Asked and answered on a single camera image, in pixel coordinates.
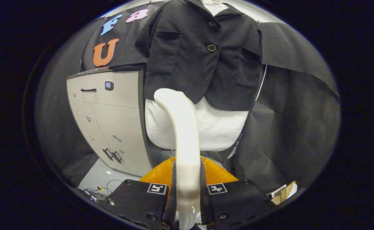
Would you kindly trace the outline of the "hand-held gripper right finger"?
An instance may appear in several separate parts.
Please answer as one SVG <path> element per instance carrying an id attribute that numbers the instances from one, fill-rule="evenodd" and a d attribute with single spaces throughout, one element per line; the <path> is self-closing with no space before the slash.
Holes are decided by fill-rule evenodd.
<path id="1" fill-rule="evenodd" d="M 208 229 L 242 230 L 274 211 L 277 205 L 253 181 L 201 157 L 201 214 Z"/>

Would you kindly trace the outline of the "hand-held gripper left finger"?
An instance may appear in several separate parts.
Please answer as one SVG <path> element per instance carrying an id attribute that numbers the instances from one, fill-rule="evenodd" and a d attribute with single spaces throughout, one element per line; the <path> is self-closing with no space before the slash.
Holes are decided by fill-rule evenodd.
<path id="1" fill-rule="evenodd" d="M 139 180 L 124 180 L 100 207 L 121 221 L 148 230 L 173 228 L 176 215 L 175 157 Z"/>

